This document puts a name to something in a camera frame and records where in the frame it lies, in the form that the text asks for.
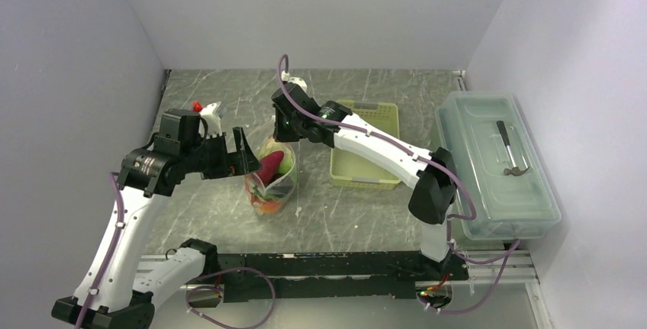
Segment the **orange peach toy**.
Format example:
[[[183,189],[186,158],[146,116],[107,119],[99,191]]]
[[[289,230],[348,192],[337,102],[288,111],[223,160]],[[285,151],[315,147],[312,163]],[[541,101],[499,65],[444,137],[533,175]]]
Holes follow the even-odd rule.
[[[275,214],[281,211],[285,201],[283,200],[257,200],[252,203],[254,211],[258,215]]]

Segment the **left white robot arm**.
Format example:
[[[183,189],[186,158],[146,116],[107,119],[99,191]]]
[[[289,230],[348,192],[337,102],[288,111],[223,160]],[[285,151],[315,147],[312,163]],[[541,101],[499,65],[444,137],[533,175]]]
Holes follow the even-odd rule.
[[[260,168],[244,129],[233,129],[229,151],[219,121],[206,111],[168,110],[159,130],[122,159],[111,175],[114,206],[95,258],[74,293],[55,301],[53,318],[76,328],[148,328],[181,285],[217,277],[217,247],[196,238],[143,278],[137,268],[156,219],[186,176],[224,179]]]

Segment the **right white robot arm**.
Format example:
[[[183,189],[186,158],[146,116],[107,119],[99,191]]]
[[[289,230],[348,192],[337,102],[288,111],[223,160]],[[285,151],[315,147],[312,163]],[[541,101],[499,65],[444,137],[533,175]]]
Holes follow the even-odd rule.
[[[449,211],[458,181],[449,151],[406,144],[371,126],[337,102],[318,105],[298,84],[281,81],[272,95],[274,138],[302,139],[360,156],[389,171],[412,191],[407,208],[422,224],[422,273],[439,279],[449,271]]]

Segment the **green perforated plastic basket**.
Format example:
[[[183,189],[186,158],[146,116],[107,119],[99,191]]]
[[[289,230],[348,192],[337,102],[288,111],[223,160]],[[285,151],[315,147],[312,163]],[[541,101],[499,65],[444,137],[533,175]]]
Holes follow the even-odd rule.
[[[369,125],[400,138],[399,109],[394,103],[338,100]],[[394,189],[401,181],[367,159],[345,150],[330,152],[330,179],[334,186],[364,189]]]

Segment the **clear polka dot zip bag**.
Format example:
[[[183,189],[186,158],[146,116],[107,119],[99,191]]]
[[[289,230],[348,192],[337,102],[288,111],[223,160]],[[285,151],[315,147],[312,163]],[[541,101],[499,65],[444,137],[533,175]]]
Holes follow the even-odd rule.
[[[245,189],[258,215],[278,213],[297,186],[297,157],[293,148],[267,136],[256,148],[261,169],[245,176]]]

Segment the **dark red sweet potato toy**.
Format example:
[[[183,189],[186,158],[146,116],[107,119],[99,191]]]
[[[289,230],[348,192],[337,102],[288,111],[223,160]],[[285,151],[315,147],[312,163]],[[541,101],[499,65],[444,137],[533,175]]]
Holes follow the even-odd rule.
[[[261,168],[256,172],[256,175],[263,185],[268,185],[272,181],[278,173],[284,157],[285,153],[283,151],[276,150],[260,160]]]

